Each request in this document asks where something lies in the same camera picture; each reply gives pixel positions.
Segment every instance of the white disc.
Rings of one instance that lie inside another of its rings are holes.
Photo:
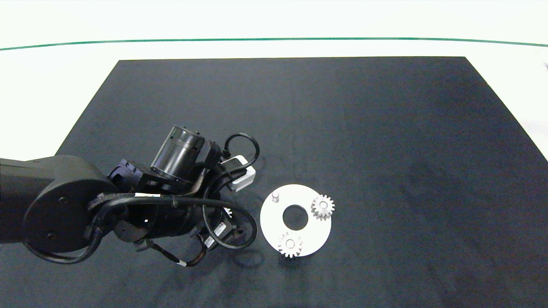
[[[289,184],[275,189],[266,197],[261,208],[261,229],[266,240],[275,250],[278,250],[280,238],[286,232],[292,232],[302,241],[302,251],[299,256],[316,252],[327,241],[331,232],[331,218],[321,220],[312,213],[312,202],[319,196],[310,187]],[[297,205],[305,209],[308,223],[301,230],[292,230],[283,222],[283,212],[290,206]]]

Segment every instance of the white connector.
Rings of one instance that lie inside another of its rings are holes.
[[[222,162],[223,164],[226,162],[229,162],[233,159],[237,159],[242,165],[245,165],[248,163],[247,159],[243,157],[242,155],[234,156],[230,158],[227,161]],[[255,179],[255,168],[253,166],[249,166],[246,168],[246,174],[241,176],[240,178],[234,180],[232,183],[228,185],[230,190],[233,191],[240,191],[243,188],[247,187],[249,184],[253,183],[253,180]]]

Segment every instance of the green line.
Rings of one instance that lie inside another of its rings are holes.
[[[147,43],[147,42],[241,42],[241,41],[450,41],[450,42],[472,42],[472,43],[494,43],[508,45],[525,45],[536,47],[548,47],[548,44],[523,43],[508,41],[491,41],[488,39],[467,39],[467,38],[439,38],[439,37],[271,37],[271,38],[167,38],[167,39],[114,39],[111,41],[85,41],[66,42],[41,45],[29,45],[18,47],[0,48],[0,51],[13,49],[26,49],[38,47],[51,47],[63,45],[81,44],[105,44],[105,43]]]

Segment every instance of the black cylinder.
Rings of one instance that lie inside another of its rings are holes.
[[[150,168],[170,180],[191,186],[201,171],[196,158],[204,142],[205,138],[198,133],[174,126]]]

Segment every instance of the center hole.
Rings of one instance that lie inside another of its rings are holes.
[[[294,204],[283,212],[283,222],[291,230],[301,230],[308,223],[308,214],[302,206]]]

